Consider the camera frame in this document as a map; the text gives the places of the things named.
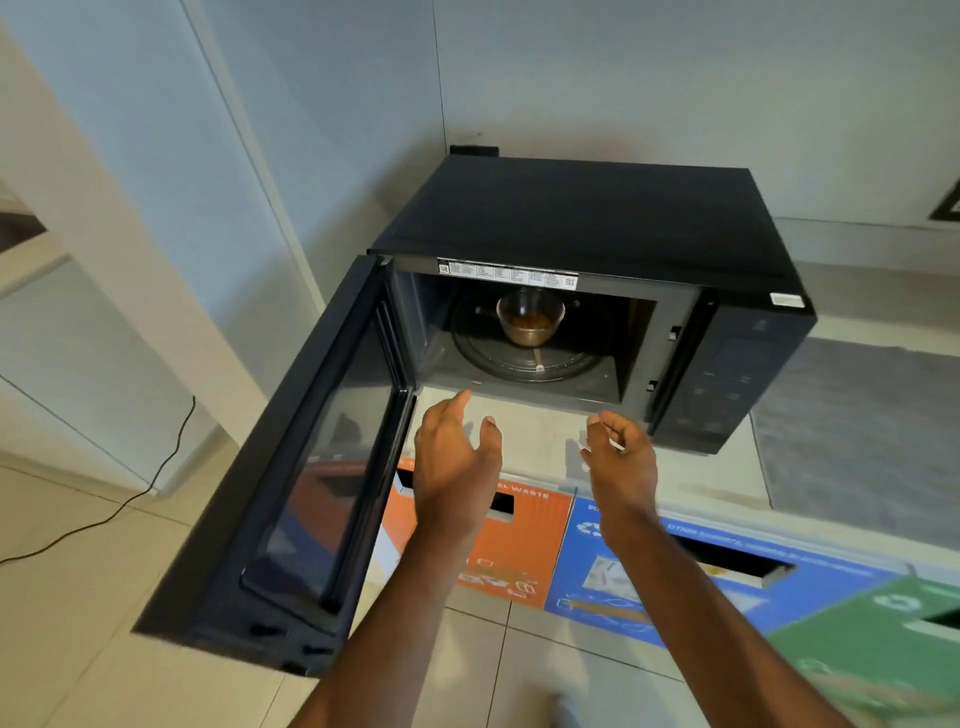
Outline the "person's right hand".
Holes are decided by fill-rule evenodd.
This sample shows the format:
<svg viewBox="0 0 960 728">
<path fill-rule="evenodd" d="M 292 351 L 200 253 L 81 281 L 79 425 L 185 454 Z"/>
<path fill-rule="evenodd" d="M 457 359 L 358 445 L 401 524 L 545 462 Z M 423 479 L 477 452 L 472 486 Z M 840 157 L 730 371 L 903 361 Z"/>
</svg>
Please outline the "person's right hand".
<svg viewBox="0 0 960 728">
<path fill-rule="evenodd" d="M 654 448 L 642 427 L 612 411 L 591 415 L 603 422 L 603 455 L 589 469 L 591 491 L 606 545 L 621 559 L 660 526 L 656 507 L 658 468 Z M 625 447 L 609 447 L 612 439 Z"/>
</svg>

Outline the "person's left hand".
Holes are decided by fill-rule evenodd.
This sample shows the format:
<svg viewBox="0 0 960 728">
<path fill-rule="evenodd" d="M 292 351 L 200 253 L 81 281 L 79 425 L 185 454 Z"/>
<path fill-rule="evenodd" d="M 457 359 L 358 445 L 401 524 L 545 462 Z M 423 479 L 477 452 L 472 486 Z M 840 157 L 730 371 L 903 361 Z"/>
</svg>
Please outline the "person's left hand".
<svg viewBox="0 0 960 728">
<path fill-rule="evenodd" d="M 502 459 L 489 459 L 464 428 L 472 398 L 462 390 L 429 407 L 414 434 L 416 531 L 468 554 L 498 491 Z"/>
</svg>

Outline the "person's left forearm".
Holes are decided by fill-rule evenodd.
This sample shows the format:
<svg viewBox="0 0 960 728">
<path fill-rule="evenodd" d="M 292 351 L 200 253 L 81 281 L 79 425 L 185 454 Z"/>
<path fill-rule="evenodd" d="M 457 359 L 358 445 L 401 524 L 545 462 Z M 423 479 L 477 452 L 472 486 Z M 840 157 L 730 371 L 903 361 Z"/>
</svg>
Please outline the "person's left forearm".
<svg viewBox="0 0 960 728">
<path fill-rule="evenodd" d="M 422 522 L 288 728 L 411 728 L 443 613 L 478 529 Z"/>
</svg>

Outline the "person's right forearm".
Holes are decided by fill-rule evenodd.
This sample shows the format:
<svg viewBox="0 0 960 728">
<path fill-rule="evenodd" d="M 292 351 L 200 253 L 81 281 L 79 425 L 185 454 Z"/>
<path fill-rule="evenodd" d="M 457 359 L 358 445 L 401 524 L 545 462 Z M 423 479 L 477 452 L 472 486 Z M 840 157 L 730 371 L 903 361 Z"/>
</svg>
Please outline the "person's right forearm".
<svg viewBox="0 0 960 728">
<path fill-rule="evenodd" d="M 856 728 L 738 612 L 655 512 L 597 507 L 606 545 L 710 728 Z"/>
</svg>

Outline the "glass microwave turntable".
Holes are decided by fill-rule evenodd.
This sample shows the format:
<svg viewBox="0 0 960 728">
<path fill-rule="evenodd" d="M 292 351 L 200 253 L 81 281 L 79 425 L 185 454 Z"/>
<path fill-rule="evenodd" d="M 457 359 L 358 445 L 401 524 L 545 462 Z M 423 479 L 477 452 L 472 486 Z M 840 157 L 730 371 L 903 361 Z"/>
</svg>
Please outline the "glass microwave turntable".
<svg viewBox="0 0 960 728">
<path fill-rule="evenodd" d="M 536 353 L 534 347 L 508 339 L 498 321 L 496 301 L 495 297 L 463 295 L 449 321 L 457 350 L 488 374 L 515 383 L 563 382 L 612 355 L 613 315 L 602 304 L 566 299 L 566 314 L 556 333 Z"/>
</svg>

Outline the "orange waste bin panel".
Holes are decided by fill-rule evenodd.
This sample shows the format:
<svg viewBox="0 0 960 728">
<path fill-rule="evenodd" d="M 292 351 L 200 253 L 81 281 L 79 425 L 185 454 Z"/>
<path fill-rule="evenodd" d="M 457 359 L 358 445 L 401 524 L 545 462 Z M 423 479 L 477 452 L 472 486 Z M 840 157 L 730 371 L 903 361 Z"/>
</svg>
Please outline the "orange waste bin panel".
<svg viewBox="0 0 960 728">
<path fill-rule="evenodd" d="M 415 460 L 402 456 L 392 480 L 369 572 L 388 579 L 416 526 Z M 524 481 L 500 479 L 458 585 L 536 609 L 546 603 L 573 497 Z"/>
</svg>

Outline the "glass bowl with brown food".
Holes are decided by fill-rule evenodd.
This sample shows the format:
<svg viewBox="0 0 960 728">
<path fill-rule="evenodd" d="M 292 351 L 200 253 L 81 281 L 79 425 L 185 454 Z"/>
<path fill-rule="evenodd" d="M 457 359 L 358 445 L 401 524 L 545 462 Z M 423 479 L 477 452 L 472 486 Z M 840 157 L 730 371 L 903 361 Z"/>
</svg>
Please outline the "glass bowl with brown food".
<svg viewBox="0 0 960 728">
<path fill-rule="evenodd" d="M 510 343 L 535 348 L 544 346 L 558 333 L 573 307 L 554 290 L 521 287 L 499 297 L 494 311 Z"/>
</svg>

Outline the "blue waste bin panel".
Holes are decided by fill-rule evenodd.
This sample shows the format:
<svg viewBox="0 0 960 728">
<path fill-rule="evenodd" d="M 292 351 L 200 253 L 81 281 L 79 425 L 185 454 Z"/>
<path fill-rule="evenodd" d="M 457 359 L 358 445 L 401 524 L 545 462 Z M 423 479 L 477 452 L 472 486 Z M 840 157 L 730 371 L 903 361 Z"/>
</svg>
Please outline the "blue waste bin panel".
<svg viewBox="0 0 960 728">
<path fill-rule="evenodd" d="M 797 624 L 898 578 L 885 564 L 747 528 L 663 518 L 731 604 L 762 634 Z M 661 648 L 621 560 L 603 540 L 593 500 L 570 511 L 544 611 Z"/>
</svg>

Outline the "black microwave door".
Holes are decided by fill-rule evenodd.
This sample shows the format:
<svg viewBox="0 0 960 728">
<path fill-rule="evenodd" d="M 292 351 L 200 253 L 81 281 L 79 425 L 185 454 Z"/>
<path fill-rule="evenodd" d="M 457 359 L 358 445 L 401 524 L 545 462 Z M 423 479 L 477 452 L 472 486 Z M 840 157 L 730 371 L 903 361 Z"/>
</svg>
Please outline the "black microwave door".
<svg viewBox="0 0 960 728">
<path fill-rule="evenodd" d="M 131 632 L 319 677 L 347 641 L 416 404 L 390 279 L 360 255 Z"/>
</svg>

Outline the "black microwave oven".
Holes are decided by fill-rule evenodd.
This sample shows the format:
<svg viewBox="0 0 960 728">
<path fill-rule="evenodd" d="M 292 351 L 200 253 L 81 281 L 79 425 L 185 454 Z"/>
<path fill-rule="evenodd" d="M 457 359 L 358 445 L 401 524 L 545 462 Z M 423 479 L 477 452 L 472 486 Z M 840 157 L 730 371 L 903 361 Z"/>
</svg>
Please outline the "black microwave oven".
<svg viewBox="0 0 960 728">
<path fill-rule="evenodd" d="M 817 322 L 751 172 L 449 155 L 369 252 L 420 385 L 639 421 L 661 447 L 718 454 Z M 612 316 L 611 356 L 514 382 L 454 344 L 464 295 L 522 287 Z"/>
</svg>

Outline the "grey counter mat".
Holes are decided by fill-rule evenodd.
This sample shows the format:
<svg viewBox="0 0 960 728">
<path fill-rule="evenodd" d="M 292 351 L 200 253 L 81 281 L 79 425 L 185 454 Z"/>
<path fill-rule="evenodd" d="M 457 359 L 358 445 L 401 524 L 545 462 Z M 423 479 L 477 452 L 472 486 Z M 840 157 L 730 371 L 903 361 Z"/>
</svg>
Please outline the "grey counter mat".
<svg viewBox="0 0 960 728">
<path fill-rule="evenodd" d="M 775 511 L 960 552 L 960 357 L 809 338 L 750 420 Z"/>
</svg>

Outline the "green waste bin panel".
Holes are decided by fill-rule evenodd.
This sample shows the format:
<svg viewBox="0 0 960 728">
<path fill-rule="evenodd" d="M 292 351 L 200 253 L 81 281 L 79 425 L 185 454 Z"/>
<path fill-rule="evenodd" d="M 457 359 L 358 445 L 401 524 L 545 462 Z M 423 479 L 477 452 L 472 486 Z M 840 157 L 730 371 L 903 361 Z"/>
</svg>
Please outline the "green waste bin panel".
<svg viewBox="0 0 960 728">
<path fill-rule="evenodd" d="M 769 640 L 859 717 L 887 728 L 960 728 L 960 586 L 896 577 Z"/>
</svg>

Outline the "white cabinet side panel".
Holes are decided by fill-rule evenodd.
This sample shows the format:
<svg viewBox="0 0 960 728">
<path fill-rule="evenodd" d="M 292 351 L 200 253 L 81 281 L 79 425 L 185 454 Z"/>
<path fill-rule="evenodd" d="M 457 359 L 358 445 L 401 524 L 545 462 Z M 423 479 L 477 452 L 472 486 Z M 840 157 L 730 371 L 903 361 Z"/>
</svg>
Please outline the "white cabinet side panel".
<svg viewBox="0 0 960 728">
<path fill-rule="evenodd" d="M 0 0 L 0 448 L 141 491 L 242 443 L 319 316 L 181 0 Z"/>
</svg>

